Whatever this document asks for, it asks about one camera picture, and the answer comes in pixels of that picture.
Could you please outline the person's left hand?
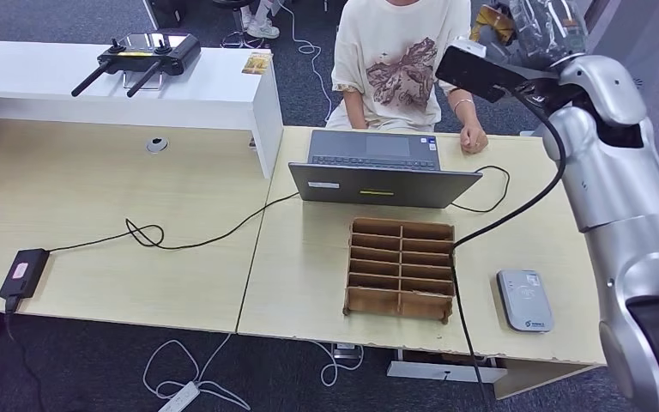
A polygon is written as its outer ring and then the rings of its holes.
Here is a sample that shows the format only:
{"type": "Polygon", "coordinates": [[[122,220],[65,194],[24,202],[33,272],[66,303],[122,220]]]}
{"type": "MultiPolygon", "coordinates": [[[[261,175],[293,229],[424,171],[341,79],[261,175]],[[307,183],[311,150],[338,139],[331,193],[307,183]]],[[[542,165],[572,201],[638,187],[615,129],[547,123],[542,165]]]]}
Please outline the person's left hand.
{"type": "Polygon", "coordinates": [[[478,154],[488,145],[487,134],[480,124],[468,123],[461,130],[460,143],[464,154],[478,154]]]}

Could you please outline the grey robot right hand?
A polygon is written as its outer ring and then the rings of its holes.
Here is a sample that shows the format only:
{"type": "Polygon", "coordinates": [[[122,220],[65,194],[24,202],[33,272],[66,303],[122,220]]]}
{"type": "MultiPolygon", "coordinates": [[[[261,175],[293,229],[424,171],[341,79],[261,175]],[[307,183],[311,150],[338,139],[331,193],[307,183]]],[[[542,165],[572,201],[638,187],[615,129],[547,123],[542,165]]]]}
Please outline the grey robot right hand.
{"type": "Polygon", "coordinates": [[[495,63],[555,70],[587,52],[588,30],[573,1],[506,1],[482,11],[491,14],[472,38],[495,63]]]}

